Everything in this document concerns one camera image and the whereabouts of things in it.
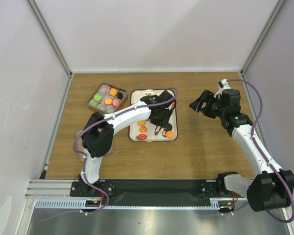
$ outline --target orange circle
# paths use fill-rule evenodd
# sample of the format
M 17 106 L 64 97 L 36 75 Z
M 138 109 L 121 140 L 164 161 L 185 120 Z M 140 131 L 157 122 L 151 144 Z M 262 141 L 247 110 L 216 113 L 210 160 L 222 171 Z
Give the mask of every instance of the orange circle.
M 145 126 L 146 121 L 145 121 L 145 120 L 138 121 L 137 124 L 138 124 L 139 126 Z
M 105 103 L 106 105 L 110 105 L 110 104 L 112 104 L 112 99 L 111 99 L 111 98 L 107 98 L 107 99 L 104 101 L 104 103 Z
M 172 139 L 173 136 L 174 136 L 173 131 L 167 131 L 167 132 L 166 132 L 166 137 L 167 137 L 167 138 Z
M 142 126 L 141 128 L 139 128 L 139 132 L 140 133 L 146 133 L 147 132 L 147 127 Z
M 117 89 L 112 88 L 112 89 L 110 90 L 110 95 L 112 95 L 112 96 L 116 96 L 117 93 L 118 93 Z

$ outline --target white wall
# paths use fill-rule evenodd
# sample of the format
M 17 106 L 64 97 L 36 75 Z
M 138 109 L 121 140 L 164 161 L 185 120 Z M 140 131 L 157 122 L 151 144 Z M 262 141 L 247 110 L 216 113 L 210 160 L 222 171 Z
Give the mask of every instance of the white wall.
M 264 100 L 260 119 L 269 150 L 294 173 L 294 0 L 286 1 L 246 73 Z M 254 102 L 259 101 L 254 94 Z
M 0 0 L 0 203 L 12 196 L 12 234 L 37 177 L 68 77 L 25 0 Z
M 72 71 L 240 70 L 277 0 L 36 0 Z

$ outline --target wooden table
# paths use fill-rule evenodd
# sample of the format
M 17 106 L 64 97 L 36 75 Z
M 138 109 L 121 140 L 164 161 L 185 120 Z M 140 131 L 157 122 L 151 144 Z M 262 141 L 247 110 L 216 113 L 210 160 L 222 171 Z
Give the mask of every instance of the wooden table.
M 221 127 L 221 121 L 194 112 L 189 104 L 207 89 L 218 90 L 218 81 L 239 78 L 235 72 L 174 73 L 95 73 L 75 74 L 68 95 L 46 178 L 74 178 L 82 163 L 72 150 L 77 131 L 84 128 L 92 111 L 86 100 L 101 82 L 124 88 L 129 99 L 135 89 L 176 87 L 178 138 L 174 142 L 133 142 L 128 128 L 114 137 L 113 154 L 103 158 L 101 178 L 123 179 L 213 179 L 218 173 L 237 171 L 253 178 L 249 163 L 238 144 Z M 232 82 L 241 92 L 242 112 L 251 117 L 243 86 Z

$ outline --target green ball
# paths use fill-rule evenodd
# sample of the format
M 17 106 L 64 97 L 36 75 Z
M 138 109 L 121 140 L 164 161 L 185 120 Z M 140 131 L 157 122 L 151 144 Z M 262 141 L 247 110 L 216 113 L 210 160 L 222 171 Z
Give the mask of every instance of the green ball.
M 93 106 L 93 107 L 97 107 L 98 103 L 97 102 L 93 102 L 90 105 Z

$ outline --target box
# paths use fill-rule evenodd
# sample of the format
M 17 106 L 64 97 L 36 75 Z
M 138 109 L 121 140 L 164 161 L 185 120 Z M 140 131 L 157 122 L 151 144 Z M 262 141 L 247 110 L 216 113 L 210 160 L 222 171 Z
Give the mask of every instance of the box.
M 119 91 L 126 92 L 126 95 L 123 97 L 123 99 L 121 100 L 121 102 L 119 103 L 119 105 L 115 108 L 114 112 L 119 111 L 120 109 L 122 109 L 122 107 L 124 106 L 124 104 L 127 102 L 127 99 L 128 99 L 127 91 L 124 90 L 124 89 L 122 89 L 122 88 L 120 88 L 120 87 L 117 87 L 117 86 L 114 86 L 114 85 L 108 84 L 108 83 L 106 83 L 106 82 L 101 83 L 101 84 L 97 87 L 97 89 L 95 90 L 95 92 L 89 97 L 89 99 L 87 100 L 87 106 L 88 106 L 88 108 L 89 108 L 90 110 L 94 111 L 94 112 L 99 112 L 99 113 L 102 114 L 102 115 L 107 114 L 107 112 L 105 112 L 105 111 L 103 111 L 103 110 L 101 110 L 101 109 L 98 109 L 98 108 L 96 108 L 96 107 L 94 107 L 94 106 L 92 106 L 92 105 L 89 104 L 90 101 L 94 98 L 94 95 L 98 93 L 98 91 L 99 91 L 99 89 L 100 89 L 100 87 L 101 87 L 102 85 L 107 85 L 107 86 L 109 86 L 109 87 L 111 87 L 111 88 L 115 88 L 115 89 L 117 89 L 117 90 L 119 90 Z

